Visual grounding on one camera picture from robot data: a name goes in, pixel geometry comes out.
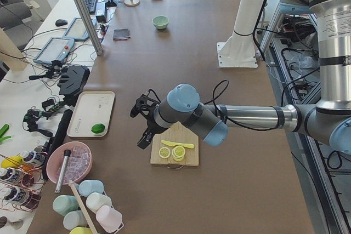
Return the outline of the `light green bowl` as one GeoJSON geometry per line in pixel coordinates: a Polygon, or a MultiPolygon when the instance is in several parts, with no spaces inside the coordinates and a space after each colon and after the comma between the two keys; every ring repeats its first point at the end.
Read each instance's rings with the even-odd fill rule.
{"type": "Polygon", "coordinates": [[[159,15],[153,18],[152,23],[156,29],[164,30],[169,24],[169,18],[163,15],[159,15]]]}

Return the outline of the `pink bowl with ice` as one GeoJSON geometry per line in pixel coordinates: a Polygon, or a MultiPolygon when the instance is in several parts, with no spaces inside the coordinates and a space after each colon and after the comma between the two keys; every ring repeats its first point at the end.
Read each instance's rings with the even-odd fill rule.
{"type": "Polygon", "coordinates": [[[79,141],[67,142],[51,154],[46,169],[49,180],[56,183],[60,174],[65,150],[71,150],[71,154],[63,184],[67,185],[70,180],[73,182],[82,181],[90,172],[93,161],[90,148],[79,141]]]}

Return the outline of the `lemon slice single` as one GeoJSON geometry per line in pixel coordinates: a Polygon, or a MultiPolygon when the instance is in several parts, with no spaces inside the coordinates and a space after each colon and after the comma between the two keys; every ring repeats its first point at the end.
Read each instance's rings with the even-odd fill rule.
{"type": "Polygon", "coordinates": [[[167,147],[162,147],[162,148],[159,149],[158,155],[162,159],[167,159],[171,155],[171,150],[169,148],[167,148],[167,147]]]}

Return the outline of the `bamboo cutting board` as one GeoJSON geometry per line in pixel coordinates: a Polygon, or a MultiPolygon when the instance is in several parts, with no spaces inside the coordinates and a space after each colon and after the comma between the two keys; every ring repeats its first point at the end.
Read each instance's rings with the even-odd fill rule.
{"type": "Polygon", "coordinates": [[[199,138],[177,122],[152,141],[151,164],[199,165],[199,138]]]}

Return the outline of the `lemon slice stack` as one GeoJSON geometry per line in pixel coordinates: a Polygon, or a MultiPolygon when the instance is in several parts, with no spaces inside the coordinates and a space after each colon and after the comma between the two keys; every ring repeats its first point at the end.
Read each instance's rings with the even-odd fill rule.
{"type": "Polygon", "coordinates": [[[176,146],[172,149],[172,157],[175,161],[180,162],[184,159],[186,150],[182,146],[176,146]]]}

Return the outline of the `yellow plastic knife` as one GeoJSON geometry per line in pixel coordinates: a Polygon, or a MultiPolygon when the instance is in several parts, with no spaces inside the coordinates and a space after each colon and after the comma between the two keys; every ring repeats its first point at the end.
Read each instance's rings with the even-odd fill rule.
{"type": "Polygon", "coordinates": [[[173,142],[173,141],[167,141],[167,140],[161,140],[161,143],[170,147],[182,146],[187,149],[195,148],[195,145],[190,143],[173,142]]]}

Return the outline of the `green lime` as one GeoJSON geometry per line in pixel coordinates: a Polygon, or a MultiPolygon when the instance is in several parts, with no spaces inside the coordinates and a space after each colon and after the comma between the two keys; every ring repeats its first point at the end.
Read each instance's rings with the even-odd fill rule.
{"type": "Polygon", "coordinates": [[[97,124],[94,124],[90,130],[94,134],[101,134],[102,132],[105,131],[105,128],[106,126],[103,123],[97,123],[97,124]]]}

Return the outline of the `beige rabbit tray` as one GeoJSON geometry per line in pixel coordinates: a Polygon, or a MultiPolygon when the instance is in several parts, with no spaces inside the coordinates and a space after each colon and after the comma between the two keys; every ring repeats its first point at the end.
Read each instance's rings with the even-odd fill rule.
{"type": "Polygon", "coordinates": [[[115,93],[112,91],[82,92],[77,100],[66,134],[71,138],[97,138],[106,135],[115,93]],[[91,132],[94,124],[103,123],[106,128],[101,134],[91,132]]]}

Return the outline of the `light blue cup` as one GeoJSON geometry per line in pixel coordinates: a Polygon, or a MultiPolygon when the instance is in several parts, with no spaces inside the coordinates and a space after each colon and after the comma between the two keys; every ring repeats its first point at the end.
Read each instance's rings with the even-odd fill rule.
{"type": "Polygon", "coordinates": [[[92,193],[103,193],[104,184],[100,180],[83,180],[78,187],[79,194],[88,197],[92,193]]]}

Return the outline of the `metal cylinder muddler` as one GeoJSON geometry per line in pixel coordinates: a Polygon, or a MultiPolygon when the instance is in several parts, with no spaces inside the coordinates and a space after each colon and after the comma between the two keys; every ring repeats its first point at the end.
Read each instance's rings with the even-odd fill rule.
{"type": "Polygon", "coordinates": [[[54,192],[56,194],[59,194],[61,192],[70,155],[71,155],[71,150],[65,150],[64,151],[63,162],[62,162],[62,165],[61,165],[60,173],[59,173],[59,176],[58,176],[58,179],[57,179],[57,182],[56,182],[56,187],[55,187],[55,190],[54,190],[54,192]]]}

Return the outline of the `white cup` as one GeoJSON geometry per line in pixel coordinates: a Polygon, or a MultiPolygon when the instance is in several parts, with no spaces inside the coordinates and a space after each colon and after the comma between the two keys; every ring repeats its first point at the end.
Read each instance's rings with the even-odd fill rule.
{"type": "Polygon", "coordinates": [[[93,192],[86,199],[86,206],[94,213],[96,213],[102,206],[112,206],[112,200],[110,197],[93,192]]]}

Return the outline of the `black bar tool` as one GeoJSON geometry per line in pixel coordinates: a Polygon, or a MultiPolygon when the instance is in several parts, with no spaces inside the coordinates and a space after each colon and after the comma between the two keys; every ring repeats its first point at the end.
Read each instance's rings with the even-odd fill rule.
{"type": "Polygon", "coordinates": [[[63,144],[72,114],[73,114],[73,110],[71,109],[67,109],[64,111],[61,121],[59,122],[58,129],[56,131],[55,136],[50,138],[48,141],[48,145],[45,149],[45,152],[47,153],[47,155],[46,155],[44,164],[42,166],[42,176],[45,181],[48,180],[47,164],[48,164],[49,157],[59,146],[63,144]]]}

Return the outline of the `wooden stick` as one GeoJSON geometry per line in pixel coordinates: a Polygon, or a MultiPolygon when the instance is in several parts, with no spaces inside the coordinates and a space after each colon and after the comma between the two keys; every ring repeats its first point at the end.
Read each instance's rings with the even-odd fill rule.
{"type": "Polygon", "coordinates": [[[77,200],[77,203],[79,204],[79,207],[80,207],[92,233],[98,234],[98,232],[94,226],[94,223],[93,223],[93,221],[92,221],[92,219],[91,219],[91,217],[90,217],[90,215],[89,215],[89,213],[88,213],[88,211],[87,211],[87,209],[86,209],[86,207],[85,207],[85,205],[84,205],[84,203],[83,203],[83,201],[78,193],[78,190],[76,189],[75,183],[73,181],[69,181],[69,186],[70,186],[70,188],[71,188],[71,190],[72,190],[72,192],[77,200]]]}

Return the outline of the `pink cup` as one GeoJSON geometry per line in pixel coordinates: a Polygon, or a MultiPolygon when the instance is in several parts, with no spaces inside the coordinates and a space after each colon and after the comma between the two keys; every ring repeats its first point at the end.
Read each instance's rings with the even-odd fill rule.
{"type": "Polygon", "coordinates": [[[107,233],[114,233],[124,227],[122,214],[107,205],[98,209],[96,220],[107,233]]]}

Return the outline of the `grey folded cloth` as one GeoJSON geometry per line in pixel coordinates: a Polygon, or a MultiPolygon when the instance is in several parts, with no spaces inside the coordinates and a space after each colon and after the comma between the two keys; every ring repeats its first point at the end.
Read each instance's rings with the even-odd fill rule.
{"type": "Polygon", "coordinates": [[[131,37],[130,34],[131,34],[131,32],[128,28],[115,29],[113,32],[112,39],[114,41],[127,40],[131,37]]]}

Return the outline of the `mint green cup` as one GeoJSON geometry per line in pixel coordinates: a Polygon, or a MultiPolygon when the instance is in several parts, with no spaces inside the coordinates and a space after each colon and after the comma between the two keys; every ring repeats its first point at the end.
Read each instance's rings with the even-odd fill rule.
{"type": "Polygon", "coordinates": [[[58,214],[65,216],[69,212],[76,211],[78,209],[78,203],[74,196],[71,195],[60,195],[53,201],[53,210],[58,214]]]}

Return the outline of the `pale teal cup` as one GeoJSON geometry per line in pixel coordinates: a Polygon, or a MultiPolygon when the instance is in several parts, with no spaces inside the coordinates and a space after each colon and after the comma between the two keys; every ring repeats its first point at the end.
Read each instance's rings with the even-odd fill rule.
{"type": "Polygon", "coordinates": [[[67,213],[63,219],[63,226],[67,230],[72,230],[75,227],[86,227],[88,225],[81,210],[76,210],[67,213]]]}

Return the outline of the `yellow cup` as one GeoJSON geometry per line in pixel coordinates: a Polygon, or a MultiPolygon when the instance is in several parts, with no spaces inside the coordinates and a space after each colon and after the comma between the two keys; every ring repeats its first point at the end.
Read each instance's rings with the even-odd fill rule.
{"type": "Polygon", "coordinates": [[[70,231],[70,234],[92,234],[92,231],[89,227],[75,227],[70,231]]]}

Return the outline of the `far teach pendant tablet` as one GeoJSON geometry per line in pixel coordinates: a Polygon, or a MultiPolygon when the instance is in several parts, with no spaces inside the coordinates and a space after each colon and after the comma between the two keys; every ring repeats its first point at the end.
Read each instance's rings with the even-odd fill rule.
{"type": "Polygon", "coordinates": [[[63,34],[63,37],[73,38],[77,42],[83,42],[89,38],[88,32],[85,28],[81,18],[74,18],[63,34]]]}

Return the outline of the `teach pendant tablet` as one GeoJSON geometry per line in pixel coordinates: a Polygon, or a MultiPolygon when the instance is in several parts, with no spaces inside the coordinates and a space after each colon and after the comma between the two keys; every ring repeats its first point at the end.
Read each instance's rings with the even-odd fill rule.
{"type": "Polygon", "coordinates": [[[75,45],[73,38],[52,37],[34,58],[38,64],[51,65],[54,60],[65,62],[66,57],[75,45]]]}
{"type": "Polygon", "coordinates": [[[63,34],[63,37],[73,38],[77,42],[83,42],[89,38],[88,32],[85,28],[81,18],[74,18],[63,34]]]}

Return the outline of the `near teach pendant tablet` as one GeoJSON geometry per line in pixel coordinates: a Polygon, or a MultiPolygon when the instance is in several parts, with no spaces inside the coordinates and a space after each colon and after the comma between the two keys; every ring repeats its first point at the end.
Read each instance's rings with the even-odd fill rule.
{"type": "Polygon", "coordinates": [[[54,60],[65,62],[66,57],[75,45],[73,38],[52,37],[34,58],[38,64],[51,65],[54,60]]]}

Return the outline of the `black computer mouse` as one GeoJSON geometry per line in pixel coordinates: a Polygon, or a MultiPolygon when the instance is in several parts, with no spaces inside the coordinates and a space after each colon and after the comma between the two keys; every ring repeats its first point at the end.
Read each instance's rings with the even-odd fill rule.
{"type": "Polygon", "coordinates": [[[56,27],[60,27],[60,26],[64,26],[64,25],[67,25],[68,21],[67,20],[64,20],[64,19],[58,19],[56,22],[55,22],[55,25],[56,27]]]}

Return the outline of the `grey office chair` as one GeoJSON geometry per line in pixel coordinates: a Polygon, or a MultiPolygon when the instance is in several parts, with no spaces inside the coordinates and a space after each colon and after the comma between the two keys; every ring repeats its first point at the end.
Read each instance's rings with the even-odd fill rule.
{"type": "Polygon", "coordinates": [[[37,28],[24,0],[1,0],[1,29],[18,49],[27,46],[37,28]]]}

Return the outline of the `black bracket plate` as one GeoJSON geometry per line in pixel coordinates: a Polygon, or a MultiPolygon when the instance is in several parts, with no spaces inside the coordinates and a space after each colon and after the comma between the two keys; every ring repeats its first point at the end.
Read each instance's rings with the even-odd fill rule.
{"type": "Polygon", "coordinates": [[[59,95],[64,96],[64,100],[77,100],[83,92],[90,75],[90,69],[81,65],[70,65],[61,70],[61,77],[58,83],[59,95]]]}

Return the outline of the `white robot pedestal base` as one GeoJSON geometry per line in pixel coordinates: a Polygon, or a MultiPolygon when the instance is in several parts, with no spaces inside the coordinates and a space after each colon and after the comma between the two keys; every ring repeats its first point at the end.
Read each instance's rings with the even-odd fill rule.
{"type": "Polygon", "coordinates": [[[222,68],[256,68],[253,41],[256,24],[266,0],[240,0],[233,33],[226,42],[217,43],[219,66],[222,68]]]}

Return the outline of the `aluminium frame post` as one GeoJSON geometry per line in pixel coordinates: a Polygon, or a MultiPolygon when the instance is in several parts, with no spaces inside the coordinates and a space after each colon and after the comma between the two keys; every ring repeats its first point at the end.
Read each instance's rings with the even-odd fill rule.
{"type": "Polygon", "coordinates": [[[78,12],[79,12],[79,15],[81,16],[83,24],[88,32],[88,35],[89,35],[90,41],[94,47],[94,50],[95,50],[97,56],[99,56],[103,53],[103,48],[102,48],[100,40],[97,36],[97,33],[95,31],[95,27],[92,23],[90,14],[86,8],[85,2],[84,2],[84,0],[73,0],[73,1],[76,5],[78,12]]]}

